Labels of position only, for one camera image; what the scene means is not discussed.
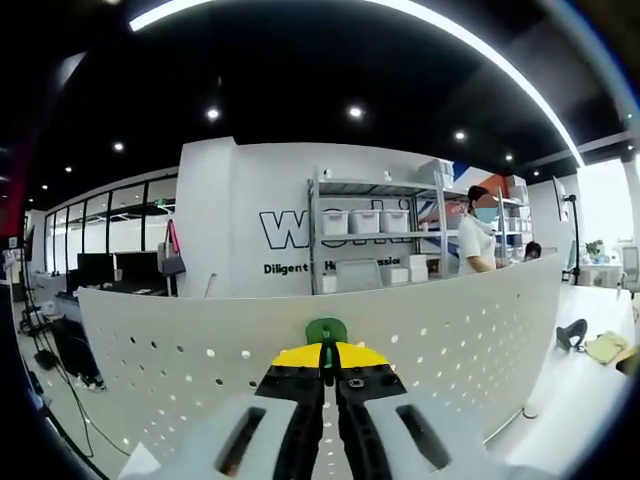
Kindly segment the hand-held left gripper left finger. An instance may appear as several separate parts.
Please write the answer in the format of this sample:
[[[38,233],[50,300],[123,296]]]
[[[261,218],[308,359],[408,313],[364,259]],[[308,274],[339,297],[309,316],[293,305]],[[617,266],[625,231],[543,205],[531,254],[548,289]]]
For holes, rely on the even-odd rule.
[[[185,434],[175,456],[127,479],[309,479],[322,437],[323,345],[289,349],[251,395]]]

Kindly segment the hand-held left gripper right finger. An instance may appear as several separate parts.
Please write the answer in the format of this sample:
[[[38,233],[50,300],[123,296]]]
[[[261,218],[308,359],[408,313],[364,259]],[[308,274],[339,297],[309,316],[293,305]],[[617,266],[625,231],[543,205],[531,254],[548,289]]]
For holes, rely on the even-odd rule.
[[[407,390],[388,360],[367,348],[330,344],[339,433],[355,479],[548,479],[486,449],[479,419]]]

